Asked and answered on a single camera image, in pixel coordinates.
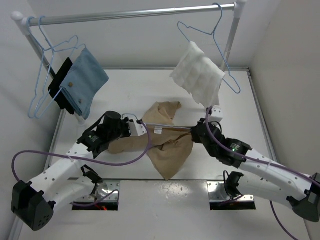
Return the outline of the beige t shirt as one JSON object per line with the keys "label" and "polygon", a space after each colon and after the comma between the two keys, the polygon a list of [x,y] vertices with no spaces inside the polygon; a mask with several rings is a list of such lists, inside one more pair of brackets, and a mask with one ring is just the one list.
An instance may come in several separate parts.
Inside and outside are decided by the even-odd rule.
{"label": "beige t shirt", "polygon": [[[173,119],[177,110],[182,107],[179,101],[156,102],[144,114],[145,124],[162,124],[173,126]],[[149,126],[151,147],[147,152],[153,166],[167,181],[173,178],[182,168],[190,156],[194,143],[190,131],[177,130],[172,127],[163,127],[162,133],[155,133],[156,127]],[[120,154],[143,150],[148,143],[148,136],[132,136],[121,138],[109,145],[108,152]]]}

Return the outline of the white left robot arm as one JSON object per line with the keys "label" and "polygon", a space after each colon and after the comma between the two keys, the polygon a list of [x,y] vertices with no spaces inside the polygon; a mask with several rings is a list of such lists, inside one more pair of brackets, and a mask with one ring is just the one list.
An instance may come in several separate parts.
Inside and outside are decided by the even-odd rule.
{"label": "white left robot arm", "polygon": [[144,127],[118,112],[107,111],[86,129],[65,155],[29,181],[17,180],[12,189],[11,211],[34,232],[54,213],[76,199],[95,192],[103,180],[88,163],[121,138],[133,137]]}

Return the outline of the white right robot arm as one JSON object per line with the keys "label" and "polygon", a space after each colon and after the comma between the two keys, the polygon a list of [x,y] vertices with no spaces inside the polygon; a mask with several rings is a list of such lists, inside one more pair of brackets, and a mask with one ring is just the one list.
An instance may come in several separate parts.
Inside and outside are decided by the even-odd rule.
{"label": "white right robot arm", "polygon": [[226,138],[221,130],[201,119],[191,128],[194,143],[224,165],[234,167],[224,181],[230,197],[254,195],[291,209],[299,217],[320,221],[320,175],[303,174],[260,154],[247,143]]}

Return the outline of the black cloth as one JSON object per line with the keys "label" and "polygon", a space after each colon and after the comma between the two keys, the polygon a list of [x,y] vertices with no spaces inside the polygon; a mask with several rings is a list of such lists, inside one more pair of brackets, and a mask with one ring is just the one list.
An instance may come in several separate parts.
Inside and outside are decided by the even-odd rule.
{"label": "black cloth", "polygon": [[68,57],[64,63],[62,64],[61,68],[53,78],[51,84],[48,87],[49,95],[52,97],[52,99],[58,104],[59,108],[61,110],[66,109],[67,112],[71,115],[75,113],[74,108],[69,103],[69,101],[66,99],[64,94],[60,92],[60,85],[67,76],[69,70],[71,69],[73,63],[71,59]]}

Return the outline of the white quilted cloth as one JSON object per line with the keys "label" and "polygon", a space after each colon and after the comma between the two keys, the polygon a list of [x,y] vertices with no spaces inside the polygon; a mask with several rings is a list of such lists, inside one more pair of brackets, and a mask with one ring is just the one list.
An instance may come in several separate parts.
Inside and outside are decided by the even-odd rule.
{"label": "white quilted cloth", "polygon": [[209,108],[220,105],[219,91],[225,75],[225,72],[191,41],[170,77],[192,95],[197,104]]}

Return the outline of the blue denim cloth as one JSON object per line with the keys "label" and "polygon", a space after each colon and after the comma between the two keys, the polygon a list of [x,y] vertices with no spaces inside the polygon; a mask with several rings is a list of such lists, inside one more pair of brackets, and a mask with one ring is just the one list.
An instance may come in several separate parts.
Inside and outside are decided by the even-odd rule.
{"label": "blue denim cloth", "polygon": [[109,76],[97,59],[84,48],[62,81],[60,89],[74,112],[86,120],[96,93],[108,80]]}

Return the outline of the silver clothes rack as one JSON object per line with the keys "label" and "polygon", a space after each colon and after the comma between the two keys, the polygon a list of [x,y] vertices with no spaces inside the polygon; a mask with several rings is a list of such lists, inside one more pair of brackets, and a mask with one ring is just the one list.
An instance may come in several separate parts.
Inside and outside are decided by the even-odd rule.
{"label": "silver clothes rack", "polygon": [[[235,39],[236,32],[238,30],[239,22],[241,16],[244,12],[244,8],[246,6],[246,0],[236,0],[233,3],[222,4],[222,10],[224,11],[234,11],[233,21],[231,24],[228,40],[226,43],[225,51],[222,52],[226,55],[227,61],[229,60],[229,56],[231,53],[231,49],[233,46],[233,42]],[[192,7],[176,7],[176,8],[162,8],[162,9],[150,9],[150,10],[133,10],[133,11],[118,11],[118,12],[104,12],[104,13],[89,13],[89,14],[76,14],[76,15],[65,15],[65,16],[51,16],[45,17],[40,16],[38,18],[35,17],[25,17],[21,12],[14,11],[11,13],[11,19],[15,22],[17,27],[20,29],[21,33],[26,37],[29,44],[32,46],[34,52],[40,59],[40,67],[34,87],[34,97],[32,98],[29,109],[27,112],[27,116],[30,119],[40,119],[45,112],[48,111],[51,103],[47,105],[47,107],[43,110],[40,115],[37,115],[39,110],[42,107],[42,104],[45,102],[48,97],[48,93],[45,94],[44,90],[43,94],[35,109],[32,110],[33,103],[37,98],[37,90],[40,81],[40,75],[42,68],[46,68],[47,76],[51,76],[54,78],[56,76],[55,71],[52,69],[53,60],[55,58],[55,53],[64,52],[71,50],[72,52],[75,49],[79,49],[82,45],[78,44],[78,41],[75,45],[69,48],[64,48],[57,50],[59,46],[70,43],[74,38],[78,39],[77,35],[72,36],[70,39],[63,41],[57,45],[52,45],[48,38],[44,36],[44,39],[49,45],[49,48],[44,48],[38,40],[34,37],[31,31],[31,27],[41,27],[41,26],[49,26],[49,25],[62,25],[62,24],[73,24],[73,23],[85,23],[85,22],[97,22],[97,21],[108,21],[108,20],[118,20],[118,19],[133,19],[133,18],[145,18],[145,17],[157,17],[157,16],[169,16],[169,15],[180,15],[180,14],[193,14],[193,13],[202,13],[202,12],[217,12],[220,10],[216,5],[205,5],[205,6],[192,6]]]}

